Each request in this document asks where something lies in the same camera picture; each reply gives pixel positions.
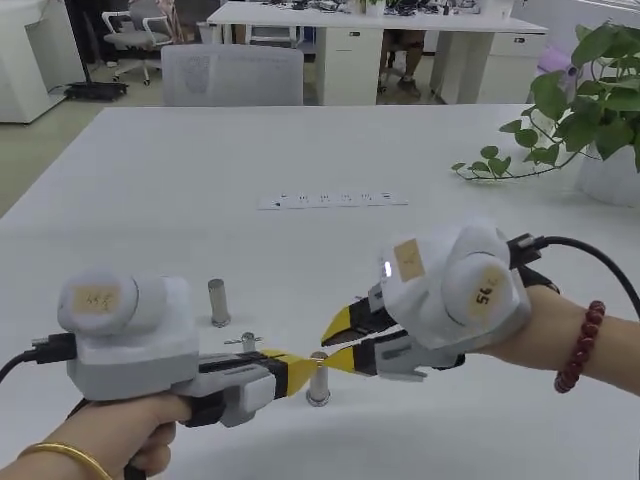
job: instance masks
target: gray chair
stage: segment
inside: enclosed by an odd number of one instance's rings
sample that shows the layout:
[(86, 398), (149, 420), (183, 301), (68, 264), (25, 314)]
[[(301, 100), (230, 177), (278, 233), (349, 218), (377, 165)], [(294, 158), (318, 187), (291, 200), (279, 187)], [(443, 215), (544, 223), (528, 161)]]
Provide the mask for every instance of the gray chair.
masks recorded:
[(162, 49), (169, 107), (302, 105), (301, 51), (255, 45), (171, 45)]
[[(112, 19), (125, 17), (133, 23), (134, 30), (116, 30)], [(149, 52), (173, 43), (166, 15), (158, 8), (155, 0), (136, 0), (129, 5), (128, 11), (104, 12), (102, 19), (111, 32), (104, 36), (106, 42), (112, 43), (117, 47), (125, 47), (139, 52), (137, 60), (114, 72), (113, 80), (117, 82), (123, 73), (135, 68), (142, 68), (144, 84), (149, 85), (151, 80), (149, 79), (148, 67), (157, 69), (162, 67), (160, 62), (149, 58)]]

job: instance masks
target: metal cylinder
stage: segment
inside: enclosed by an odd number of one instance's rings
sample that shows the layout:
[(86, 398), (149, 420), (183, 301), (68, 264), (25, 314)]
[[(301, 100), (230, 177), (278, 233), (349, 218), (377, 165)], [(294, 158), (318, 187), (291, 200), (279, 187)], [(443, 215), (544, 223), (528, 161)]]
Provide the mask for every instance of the metal cylinder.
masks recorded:
[(231, 315), (227, 309), (227, 294), (224, 290), (224, 280), (214, 278), (209, 281), (209, 300), (211, 301), (211, 323), (216, 327), (229, 325)]
[(247, 352), (255, 352), (256, 351), (256, 336), (251, 332), (244, 332), (240, 337), (242, 340), (242, 351), (244, 353)]
[(324, 407), (329, 403), (331, 392), (329, 391), (329, 369), (323, 365), (328, 355), (324, 352), (314, 352), (311, 359), (318, 364), (316, 373), (309, 380), (307, 390), (307, 402), (314, 407)]

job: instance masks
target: label sticker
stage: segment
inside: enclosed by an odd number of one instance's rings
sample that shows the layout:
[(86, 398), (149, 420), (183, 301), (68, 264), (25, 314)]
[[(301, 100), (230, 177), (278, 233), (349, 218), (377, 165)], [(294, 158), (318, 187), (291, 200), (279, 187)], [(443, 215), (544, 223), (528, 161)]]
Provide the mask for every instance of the label sticker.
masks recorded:
[(79, 315), (112, 313), (120, 303), (117, 285), (82, 285), (73, 289), (71, 311)]
[(424, 265), (415, 238), (394, 247), (393, 253), (396, 256), (400, 279), (403, 283), (414, 278), (424, 277)]
[(488, 321), (493, 307), (500, 302), (500, 293), (505, 281), (504, 272), (498, 267), (485, 268), (482, 279), (469, 299), (469, 316)]

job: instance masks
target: purple object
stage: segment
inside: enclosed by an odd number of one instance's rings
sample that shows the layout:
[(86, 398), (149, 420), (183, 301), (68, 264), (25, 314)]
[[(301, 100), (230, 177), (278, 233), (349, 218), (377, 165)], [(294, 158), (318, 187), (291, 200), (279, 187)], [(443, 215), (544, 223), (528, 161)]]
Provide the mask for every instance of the purple object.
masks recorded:
[(538, 68), (543, 72), (562, 70), (565, 80), (578, 74), (578, 68), (571, 64), (571, 57), (554, 47), (548, 47), (545, 50), (538, 62)]

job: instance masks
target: hand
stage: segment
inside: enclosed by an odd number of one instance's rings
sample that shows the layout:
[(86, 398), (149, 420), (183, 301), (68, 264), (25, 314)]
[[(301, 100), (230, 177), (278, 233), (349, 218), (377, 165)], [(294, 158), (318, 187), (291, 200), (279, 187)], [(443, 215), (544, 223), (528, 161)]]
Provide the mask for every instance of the hand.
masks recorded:
[(523, 367), (559, 370), (578, 339), (585, 309), (546, 286), (529, 287), (527, 293), (532, 307), (529, 323), (504, 342), (479, 353)]
[(177, 421), (188, 420), (187, 403), (170, 394), (124, 403), (89, 405), (64, 422), (45, 441), (61, 442), (91, 455), (113, 478), (126, 464), (156, 475), (171, 458), (169, 444)]

